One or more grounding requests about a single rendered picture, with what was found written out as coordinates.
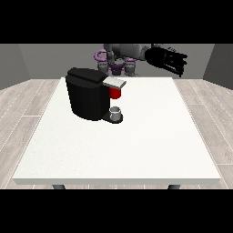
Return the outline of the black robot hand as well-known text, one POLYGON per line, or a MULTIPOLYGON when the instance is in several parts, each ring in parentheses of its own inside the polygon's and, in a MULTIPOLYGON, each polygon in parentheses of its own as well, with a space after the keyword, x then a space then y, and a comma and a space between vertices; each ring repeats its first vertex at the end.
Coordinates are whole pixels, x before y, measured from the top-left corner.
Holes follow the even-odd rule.
POLYGON ((152 46, 145 52, 145 59, 150 65, 165 69, 179 77, 184 74, 186 58, 187 55, 159 46, 152 46))

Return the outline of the pale grey machine lid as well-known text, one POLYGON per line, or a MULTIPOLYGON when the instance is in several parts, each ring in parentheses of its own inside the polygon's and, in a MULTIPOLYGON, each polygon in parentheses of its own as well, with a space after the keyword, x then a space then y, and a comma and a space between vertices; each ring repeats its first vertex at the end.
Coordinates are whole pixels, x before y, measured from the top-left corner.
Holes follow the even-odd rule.
POLYGON ((127 82, 112 76, 108 76, 104 81, 103 85, 115 89, 121 89, 127 82))

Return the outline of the red pod holder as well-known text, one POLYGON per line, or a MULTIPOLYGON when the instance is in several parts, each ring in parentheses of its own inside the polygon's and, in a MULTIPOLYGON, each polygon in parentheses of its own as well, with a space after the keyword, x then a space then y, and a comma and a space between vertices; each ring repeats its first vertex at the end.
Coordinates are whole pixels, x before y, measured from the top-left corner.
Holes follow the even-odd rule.
POLYGON ((109 97, 112 99, 118 99, 121 97, 121 90, 120 89, 110 87, 108 89, 108 92, 109 92, 109 97))

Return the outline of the black coffee machine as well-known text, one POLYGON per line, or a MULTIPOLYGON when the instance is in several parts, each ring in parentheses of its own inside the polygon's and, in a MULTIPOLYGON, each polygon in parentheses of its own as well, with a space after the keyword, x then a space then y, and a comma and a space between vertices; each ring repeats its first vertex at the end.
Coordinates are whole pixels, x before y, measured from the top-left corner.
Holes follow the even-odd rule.
POLYGON ((110 118, 110 100, 108 86, 103 81, 109 75, 89 68, 71 68, 66 75, 66 87, 72 111, 85 120, 105 120, 112 124, 123 121, 123 115, 117 121, 110 118))

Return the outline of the small grey cup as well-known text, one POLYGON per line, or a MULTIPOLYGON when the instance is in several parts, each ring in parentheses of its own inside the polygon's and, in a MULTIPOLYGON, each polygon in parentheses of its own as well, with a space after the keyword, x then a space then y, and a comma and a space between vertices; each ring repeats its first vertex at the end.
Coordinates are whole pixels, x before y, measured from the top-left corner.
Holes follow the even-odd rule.
POLYGON ((113 120, 113 121, 117 121, 120 119, 121 117, 121 110, 118 106, 112 106, 110 109, 109 109, 109 114, 110 114, 110 118, 113 120))

